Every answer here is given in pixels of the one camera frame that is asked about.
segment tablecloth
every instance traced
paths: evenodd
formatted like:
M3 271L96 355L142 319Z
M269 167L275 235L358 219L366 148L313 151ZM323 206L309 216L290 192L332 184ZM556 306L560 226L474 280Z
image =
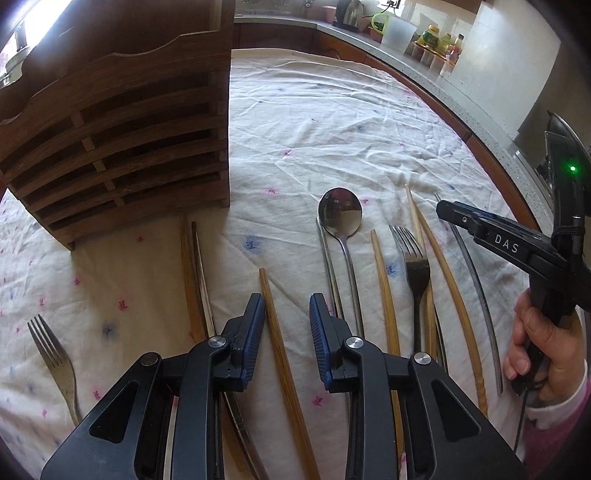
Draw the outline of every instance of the tablecloth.
M386 349L369 231L377 230L394 295L402 351L412 349L412 302L402 255L388 224L412 227L408 183L459 284L478 341L492 424L513 442L518 400L498 397L491 349L472 280L434 193L511 217L461 139L412 91L384 72L287 50L233 52L230 74L231 207L188 212L200 232L215 322L240 315L268 271L281 331L323 478L343 478L346 400L323 388L308 320L312 293L328 299L317 237L317 205L333 187L363 207L349 247L366 338ZM517 268L465 235L506 354L513 305L525 288ZM86 414L144 352L163 357L193 341L181 269L179 218L172 213L77 244L57 243L10 192L0 204L0 435L38 478L73 424L27 321L41 313L70 355ZM353 307L343 254L329 238L345 317ZM475 383L456 310L428 247L450 375L475 401ZM254 380L239 394L246 423L271 479L304 475L285 415L265 328ZM237 478L231 466L228 478Z

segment metal fork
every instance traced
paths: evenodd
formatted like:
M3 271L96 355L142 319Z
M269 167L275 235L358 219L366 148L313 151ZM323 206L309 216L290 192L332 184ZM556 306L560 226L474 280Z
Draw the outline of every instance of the metal fork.
M81 418L76 404L76 377L70 358L40 314L39 318L27 322L27 326L57 388L64 396L74 425L78 426Z
M413 353L421 352L421 300L429 285L431 278L431 268L429 260L423 254L421 247L418 246L412 233L403 226L389 225L390 231L396 240L402 254L404 255L404 264L406 266L407 280L410 290L413 293Z

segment kitchen counter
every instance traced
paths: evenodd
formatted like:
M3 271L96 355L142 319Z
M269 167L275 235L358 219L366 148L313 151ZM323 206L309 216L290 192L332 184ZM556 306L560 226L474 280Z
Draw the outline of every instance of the kitchen counter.
M383 47L380 43L364 35L341 30L326 22L264 15L237 16L234 18L234 22L312 28L345 41L406 75L438 99L472 130L515 183L542 232L547 235L552 232L553 216L548 190L519 152L512 139L478 104L419 61L401 52Z

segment metal screw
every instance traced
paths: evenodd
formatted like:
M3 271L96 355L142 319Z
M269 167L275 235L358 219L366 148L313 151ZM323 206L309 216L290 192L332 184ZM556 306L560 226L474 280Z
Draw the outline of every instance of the metal screw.
M414 354L414 361L420 365L428 365L431 363L431 357L427 353L418 352Z
M154 365L158 361L158 354L154 352L145 353L139 359L139 363L141 363L145 367L150 367Z
M211 337L207 341L207 344L213 348L220 348L221 346L224 346L226 344L226 339L223 336L216 335L214 337Z
M349 337L345 340L345 344L349 348L361 348L363 347L363 340L359 337Z

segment pink sleeve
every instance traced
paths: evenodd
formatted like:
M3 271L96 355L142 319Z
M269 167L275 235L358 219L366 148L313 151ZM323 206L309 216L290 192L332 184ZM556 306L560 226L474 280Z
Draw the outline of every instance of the pink sleeve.
M583 412L591 394L591 382L587 383L584 401L565 421L549 428L540 430L534 422L526 420L523 431L525 443L524 465L530 478L535 478L550 463L562 443L567 439L574 425Z

